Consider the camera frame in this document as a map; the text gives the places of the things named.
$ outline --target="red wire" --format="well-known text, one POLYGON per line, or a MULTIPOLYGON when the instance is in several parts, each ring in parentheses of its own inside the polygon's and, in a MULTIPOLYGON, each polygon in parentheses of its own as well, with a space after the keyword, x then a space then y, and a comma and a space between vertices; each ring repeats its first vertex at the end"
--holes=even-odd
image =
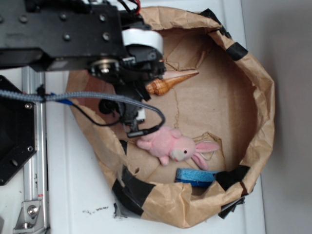
POLYGON ((138 6, 138 10, 136 11, 136 15, 138 15, 140 13, 140 10, 141 10, 141 2, 140 0, 136 0, 137 2, 137 6, 138 6))

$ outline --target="paper bag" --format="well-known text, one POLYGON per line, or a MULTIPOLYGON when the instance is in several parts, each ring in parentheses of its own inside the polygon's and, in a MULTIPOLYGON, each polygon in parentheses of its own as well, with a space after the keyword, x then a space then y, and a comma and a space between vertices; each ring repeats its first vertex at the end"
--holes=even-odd
MULTIPOLYGON (((210 170, 221 171, 216 181, 202 189, 175 183, 177 168, 198 169, 191 159, 171 160, 163 167, 158 158, 138 148, 135 139, 127 139, 121 125, 98 127, 72 111, 113 190, 119 214, 187 228, 252 192, 272 151, 274 83, 210 10, 195 14, 149 7, 141 15, 164 38, 167 69, 199 71, 165 95, 152 95, 148 104, 159 108, 165 124, 185 136, 219 143, 220 150, 207 161, 210 170)), ((70 73, 67 92, 73 91, 114 93, 112 85, 85 71, 70 73)), ((97 122, 114 120, 98 111, 99 100, 75 102, 97 122)), ((153 113, 146 115, 140 128, 159 123, 153 113)))

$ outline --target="toy face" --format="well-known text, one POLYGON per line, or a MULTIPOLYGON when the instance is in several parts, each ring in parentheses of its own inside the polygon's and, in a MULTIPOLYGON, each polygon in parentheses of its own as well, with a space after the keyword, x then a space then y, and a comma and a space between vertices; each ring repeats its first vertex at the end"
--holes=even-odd
POLYGON ((173 149, 170 151, 170 158, 174 161, 180 162, 191 158, 194 154, 194 150, 187 148, 184 149, 173 149))

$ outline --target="white wall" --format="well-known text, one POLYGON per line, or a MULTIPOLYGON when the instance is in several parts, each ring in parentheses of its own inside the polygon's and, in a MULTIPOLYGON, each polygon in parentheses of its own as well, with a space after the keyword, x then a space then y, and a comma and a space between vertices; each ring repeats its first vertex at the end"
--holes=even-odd
POLYGON ((312 1, 242 0, 247 48, 276 82, 262 173, 267 234, 312 233, 312 1))

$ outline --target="blue sponge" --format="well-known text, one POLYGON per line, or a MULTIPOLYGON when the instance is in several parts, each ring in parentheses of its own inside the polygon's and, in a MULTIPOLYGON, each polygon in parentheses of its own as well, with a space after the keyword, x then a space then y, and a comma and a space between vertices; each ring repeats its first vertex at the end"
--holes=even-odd
POLYGON ((214 175, 218 171, 201 171, 191 168, 178 168, 176 182, 190 183, 192 186, 208 187, 215 181, 214 175))

